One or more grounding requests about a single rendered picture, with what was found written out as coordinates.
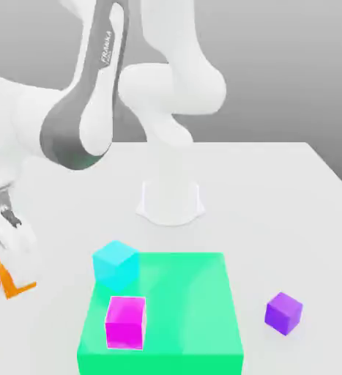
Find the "small purple cube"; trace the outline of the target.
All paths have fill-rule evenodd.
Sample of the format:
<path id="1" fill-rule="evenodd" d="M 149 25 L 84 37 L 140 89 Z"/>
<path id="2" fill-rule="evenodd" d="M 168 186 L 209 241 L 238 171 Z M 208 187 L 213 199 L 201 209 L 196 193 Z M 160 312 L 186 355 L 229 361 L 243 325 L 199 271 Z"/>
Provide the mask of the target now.
<path id="1" fill-rule="evenodd" d="M 287 336 L 299 324 L 302 309 L 301 302 L 279 292 L 267 303 L 264 322 Z"/>

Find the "small cyan cube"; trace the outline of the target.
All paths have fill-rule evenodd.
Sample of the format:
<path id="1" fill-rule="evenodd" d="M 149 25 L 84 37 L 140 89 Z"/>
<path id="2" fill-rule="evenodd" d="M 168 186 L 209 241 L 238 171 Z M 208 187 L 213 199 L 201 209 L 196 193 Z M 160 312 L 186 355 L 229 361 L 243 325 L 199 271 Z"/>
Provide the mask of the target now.
<path id="1" fill-rule="evenodd" d="M 94 278 L 97 283 L 121 292 L 139 276 L 139 251 L 114 240 L 92 255 Z"/>

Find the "large green box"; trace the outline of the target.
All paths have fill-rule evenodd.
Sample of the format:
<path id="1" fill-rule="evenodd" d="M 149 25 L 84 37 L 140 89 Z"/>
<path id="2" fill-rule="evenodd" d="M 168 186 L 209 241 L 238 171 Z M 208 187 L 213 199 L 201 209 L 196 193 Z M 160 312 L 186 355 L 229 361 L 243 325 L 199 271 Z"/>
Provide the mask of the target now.
<path id="1" fill-rule="evenodd" d="M 80 375 L 242 375 L 243 348 L 221 253 L 141 253 L 122 291 L 146 299 L 142 350 L 109 349 L 113 292 L 96 283 L 77 350 Z"/>

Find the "small magenta cube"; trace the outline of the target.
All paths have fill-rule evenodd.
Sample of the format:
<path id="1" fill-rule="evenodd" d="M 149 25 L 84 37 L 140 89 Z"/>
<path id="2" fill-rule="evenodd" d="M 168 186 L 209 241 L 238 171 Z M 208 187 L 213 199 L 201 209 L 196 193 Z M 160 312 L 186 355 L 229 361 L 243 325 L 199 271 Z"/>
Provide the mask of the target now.
<path id="1" fill-rule="evenodd" d="M 146 298 L 111 296 L 105 316 L 109 349 L 143 350 L 146 335 Z"/>

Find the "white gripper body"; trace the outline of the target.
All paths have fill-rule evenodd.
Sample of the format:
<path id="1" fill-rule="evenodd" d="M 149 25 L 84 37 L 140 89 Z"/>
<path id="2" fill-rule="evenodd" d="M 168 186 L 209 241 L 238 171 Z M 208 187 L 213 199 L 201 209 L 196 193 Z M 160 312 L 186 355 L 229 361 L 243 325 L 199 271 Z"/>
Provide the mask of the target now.
<path id="1" fill-rule="evenodd" d="M 39 278 L 40 254 L 31 226 L 22 223 L 13 227 L 0 224 L 1 263 L 9 271 L 16 286 L 25 286 Z"/>

